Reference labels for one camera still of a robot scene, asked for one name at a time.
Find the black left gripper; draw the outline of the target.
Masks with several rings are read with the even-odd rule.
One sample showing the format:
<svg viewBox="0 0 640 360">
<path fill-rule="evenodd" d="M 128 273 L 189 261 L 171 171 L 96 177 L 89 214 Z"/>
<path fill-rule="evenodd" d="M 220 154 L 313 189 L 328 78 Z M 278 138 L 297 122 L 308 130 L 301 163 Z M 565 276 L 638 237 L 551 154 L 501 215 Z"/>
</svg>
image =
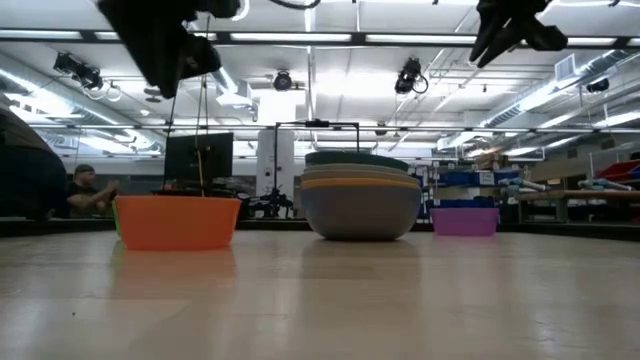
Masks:
<svg viewBox="0 0 640 360">
<path fill-rule="evenodd" d="M 233 18 L 240 0 L 99 0 L 104 15 L 148 84 L 165 98 L 176 96 L 181 79 L 213 73 L 221 58 L 212 42 L 183 26 L 196 11 Z"/>
</svg>

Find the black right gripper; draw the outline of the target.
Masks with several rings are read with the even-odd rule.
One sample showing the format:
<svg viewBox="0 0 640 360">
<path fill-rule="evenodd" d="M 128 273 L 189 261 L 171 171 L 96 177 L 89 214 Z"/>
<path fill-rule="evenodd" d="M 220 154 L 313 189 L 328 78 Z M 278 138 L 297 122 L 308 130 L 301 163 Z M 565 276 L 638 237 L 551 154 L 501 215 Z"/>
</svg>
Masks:
<svg viewBox="0 0 640 360">
<path fill-rule="evenodd" d="M 507 20 L 536 20 L 547 6 L 548 0 L 480 0 L 480 27 L 469 60 L 484 68 L 521 41 L 517 29 L 507 25 Z"/>
</svg>

